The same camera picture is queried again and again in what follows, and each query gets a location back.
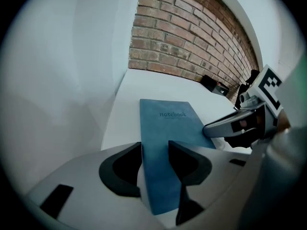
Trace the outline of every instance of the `black slot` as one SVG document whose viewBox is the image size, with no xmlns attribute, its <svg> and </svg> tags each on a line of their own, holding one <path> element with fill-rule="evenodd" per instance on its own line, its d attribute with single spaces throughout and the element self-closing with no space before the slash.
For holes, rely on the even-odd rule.
<svg viewBox="0 0 307 230">
<path fill-rule="evenodd" d="M 210 174 L 210 160 L 174 141 L 168 142 L 168 160 L 184 185 L 199 185 Z"/>
<path fill-rule="evenodd" d="M 180 225 L 193 217 L 197 216 L 204 209 L 195 201 L 189 198 L 187 189 L 184 185 L 181 186 L 179 209 L 176 216 L 176 225 Z"/>
<path fill-rule="evenodd" d="M 73 187 L 58 185 L 56 189 L 45 199 L 40 208 L 48 215 L 56 219 L 62 210 L 66 200 L 71 194 Z"/>
<path fill-rule="evenodd" d="M 103 184 L 117 195 L 141 197 L 137 187 L 141 164 L 142 144 L 137 142 L 105 159 L 99 167 L 99 177 Z"/>
<path fill-rule="evenodd" d="M 240 159 L 232 159 L 231 161 L 229 161 L 230 163 L 233 163 L 233 164 L 236 164 L 236 165 L 239 165 L 239 166 L 244 166 L 246 164 L 245 161 L 243 160 L 240 160 Z"/>
</svg>

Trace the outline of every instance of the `notebook cover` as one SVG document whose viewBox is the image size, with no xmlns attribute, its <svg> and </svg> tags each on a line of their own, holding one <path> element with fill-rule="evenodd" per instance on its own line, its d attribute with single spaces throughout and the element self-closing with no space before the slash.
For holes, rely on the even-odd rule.
<svg viewBox="0 0 307 230">
<path fill-rule="evenodd" d="M 142 155 L 152 213 L 179 206 L 181 182 L 168 161 L 168 141 L 215 149 L 202 134 L 203 123 L 188 102 L 140 99 Z"/>
</svg>

